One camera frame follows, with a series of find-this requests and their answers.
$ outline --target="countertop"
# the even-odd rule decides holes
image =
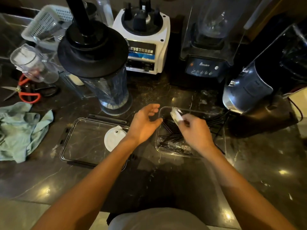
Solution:
[[[12,86],[16,81],[2,71],[0,83]],[[59,140],[64,129],[72,126],[77,118],[105,114],[96,98],[80,100],[63,84],[60,86],[60,94],[43,98],[31,109],[41,115],[52,109],[55,117],[39,147],[23,163],[0,162],[1,197],[52,204],[90,171],[62,162]],[[132,107],[116,117],[128,122],[149,103],[213,113],[222,110],[217,102],[217,91],[172,86],[164,72],[155,78],[128,73],[128,90],[133,97]],[[0,99],[9,93],[1,90]],[[0,106],[18,101],[18,96],[14,96]],[[306,153],[295,125],[246,139],[226,135],[226,149],[227,160],[265,198],[297,228],[307,228]],[[208,162],[161,154],[156,151],[153,138],[138,147],[133,155],[102,211],[119,214],[170,206],[190,211],[207,225],[240,228]]]

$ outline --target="green towel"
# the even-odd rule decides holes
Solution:
[[[0,108],[0,161],[24,162],[40,144],[53,121],[52,110],[40,120],[32,105],[18,102]]]

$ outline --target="blender label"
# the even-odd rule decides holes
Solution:
[[[136,58],[155,59],[156,45],[153,43],[128,40],[129,56]]]

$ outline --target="blenders logo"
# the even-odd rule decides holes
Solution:
[[[203,64],[202,62],[201,62],[199,65],[201,65],[201,66],[206,66],[206,67],[209,67],[209,66],[210,66],[210,65],[208,65],[208,64]]]

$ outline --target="cloth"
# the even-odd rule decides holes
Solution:
[[[209,230],[190,212],[175,208],[151,208],[115,217],[108,230]]]
[[[0,161],[24,162],[46,135],[53,121],[52,110],[40,121],[40,114],[29,113],[31,107],[18,102],[0,108]]]

